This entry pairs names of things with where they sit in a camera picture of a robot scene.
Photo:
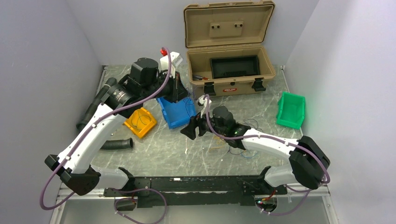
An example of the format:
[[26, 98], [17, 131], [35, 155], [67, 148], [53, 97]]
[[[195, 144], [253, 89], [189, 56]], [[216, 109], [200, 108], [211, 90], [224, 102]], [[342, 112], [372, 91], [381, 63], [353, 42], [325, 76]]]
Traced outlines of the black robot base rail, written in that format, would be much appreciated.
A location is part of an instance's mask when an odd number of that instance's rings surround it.
[[133, 196], [138, 208], [164, 204], [254, 206], [256, 199], [286, 194], [285, 187], [273, 188], [261, 175], [135, 177], [134, 184], [120, 191], [104, 190], [105, 197]]

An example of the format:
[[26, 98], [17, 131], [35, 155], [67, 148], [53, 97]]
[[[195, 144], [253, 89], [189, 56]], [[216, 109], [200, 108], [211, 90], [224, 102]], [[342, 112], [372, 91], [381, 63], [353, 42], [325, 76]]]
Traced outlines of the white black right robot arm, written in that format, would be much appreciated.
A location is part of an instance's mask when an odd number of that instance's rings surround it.
[[229, 146], [241, 150], [263, 152], [286, 161], [278, 167], [264, 168], [257, 187], [264, 194], [275, 187], [299, 183], [314, 190], [330, 182], [329, 158], [309, 136], [300, 139], [281, 138], [260, 132], [250, 126], [236, 122], [233, 114], [224, 106], [216, 107], [212, 113], [204, 111], [190, 118], [181, 134], [191, 140], [206, 132], [223, 139]]

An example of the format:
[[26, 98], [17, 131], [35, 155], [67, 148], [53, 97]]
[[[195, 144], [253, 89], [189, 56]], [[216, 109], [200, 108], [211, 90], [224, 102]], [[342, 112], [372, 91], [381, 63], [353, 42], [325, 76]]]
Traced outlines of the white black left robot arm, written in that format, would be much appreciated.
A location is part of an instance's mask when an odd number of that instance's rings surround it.
[[109, 135], [144, 102], [163, 97], [176, 103], [188, 96], [173, 62], [171, 55], [159, 62], [140, 58], [121, 80], [109, 78], [77, 124], [77, 138], [60, 154], [45, 159], [45, 164], [74, 193], [83, 196], [98, 187], [114, 188], [122, 196], [133, 192], [135, 178], [126, 169], [96, 167], [92, 160]]

